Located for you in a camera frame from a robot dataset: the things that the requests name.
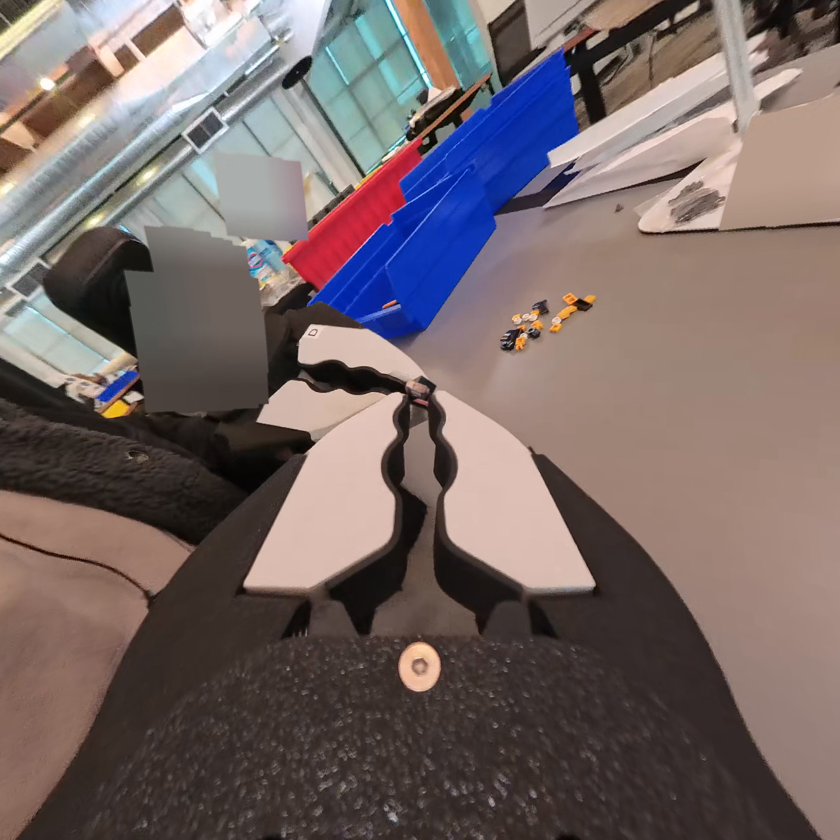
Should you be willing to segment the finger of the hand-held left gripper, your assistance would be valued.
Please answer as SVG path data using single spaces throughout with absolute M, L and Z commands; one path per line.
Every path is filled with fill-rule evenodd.
M 284 384 L 263 406 L 258 424 L 308 434 L 313 442 L 392 393 L 406 393 L 406 381 L 388 381 L 370 392 L 355 393 L 342 388 L 319 390 L 314 382 L 300 379 Z
M 424 376 L 405 352 L 368 329 L 308 327 L 297 345 L 297 362 L 301 376 L 323 391 L 364 393 Z

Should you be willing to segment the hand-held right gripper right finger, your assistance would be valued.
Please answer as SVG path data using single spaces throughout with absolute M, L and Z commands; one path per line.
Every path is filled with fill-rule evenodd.
M 435 444 L 435 574 L 454 599 L 581 595 L 595 579 L 534 454 L 452 394 L 428 407 Z

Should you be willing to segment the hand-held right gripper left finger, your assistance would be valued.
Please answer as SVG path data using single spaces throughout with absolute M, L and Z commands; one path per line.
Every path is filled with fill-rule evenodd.
M 244 579 L 246 593 L 309 595 L 396 547 L 410 418 L 407 395 L 386 395 L 308 451 Z

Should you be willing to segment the pile of small lego pieces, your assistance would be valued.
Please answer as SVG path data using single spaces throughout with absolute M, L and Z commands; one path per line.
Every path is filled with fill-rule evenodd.
M 579 297 L 568 293 L 562 298 L 562 309 L 551 311 L 547 299 L 534 302 L 529 308 L 511 316 L 511 326 L 499 339 L 499 349 L 504 353 L 525 351 L 531 343 L 544 334 L 556 335 L 564 329 L 565 323 L 579 312 L 593 308 L 596 296 Z

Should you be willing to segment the pile of grey lego pieces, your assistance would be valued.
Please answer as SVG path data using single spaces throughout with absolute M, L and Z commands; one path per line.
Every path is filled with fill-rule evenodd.
M 718 189 L 698 180 L 685 185 L 668 200 L 670 220 L 676 225 L 687 224 L 716 211 L 726 202 Z

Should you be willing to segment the clear bottle blue label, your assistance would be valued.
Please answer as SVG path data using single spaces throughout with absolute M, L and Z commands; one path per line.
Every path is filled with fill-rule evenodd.
M 258 281 L 260 289 L 287 282 L 287 266 L 275 241 L 250 238 L 244 241 L 244 247 L 248 271 Z

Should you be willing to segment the red storage bin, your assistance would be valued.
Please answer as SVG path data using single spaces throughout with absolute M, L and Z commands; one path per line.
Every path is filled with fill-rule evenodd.
M 289 247 L 282 259 L 306 282 L 323 288 L 380 226 L 406 204 L 401 180 L 422 160 L 421 139 L 409 143 L 368 175 L 327 216 L 308 238 Z

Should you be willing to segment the dark fleece jacket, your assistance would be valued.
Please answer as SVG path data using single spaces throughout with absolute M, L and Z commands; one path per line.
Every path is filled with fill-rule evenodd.
M 1 488 L 141 522 L 196 545 L 246 498 L 171 446 L 1 401 Z

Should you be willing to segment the cluttered wooden desk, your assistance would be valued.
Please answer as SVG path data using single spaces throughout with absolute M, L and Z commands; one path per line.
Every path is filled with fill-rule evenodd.
M 454 129 L 461 126 L 469 115 L 467 111 L 473 101 L 482 91 L 490 95 L 494 93 L 492 73 L 486 73 L 467 89 L 461 87 L 447 87 L 437 89 L 431 87 L 418 95 L 418 109 L 408 118 L 405 132 L 405 142 L 420 140 L 428 149 L 438 142 L 438 132 L 450 126 Z

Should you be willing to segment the black office chair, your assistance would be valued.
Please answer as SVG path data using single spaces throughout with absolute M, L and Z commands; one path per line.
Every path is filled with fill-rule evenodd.
M 500 84 L 505 87 L 533 61 L 524 1 L 510 2 L 488 24 Z

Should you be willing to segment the black frame desk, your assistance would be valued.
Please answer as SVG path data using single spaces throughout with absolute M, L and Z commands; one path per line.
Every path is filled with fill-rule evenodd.
M 711 10 L 705 1 L 597 2 L 576 19 L 578 30 L 563 43 L 570 75 L 590 125 L 606 117 L 595 65 L 646 35 L 671 34 Z

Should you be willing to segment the white metal post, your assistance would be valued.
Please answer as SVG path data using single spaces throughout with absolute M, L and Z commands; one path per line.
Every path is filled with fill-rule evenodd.
M 736 111 L 737 132 L 743 136 L 760 106 L 754 92 L 742 5 L 740 1 L 713 1 L 712 6 Z

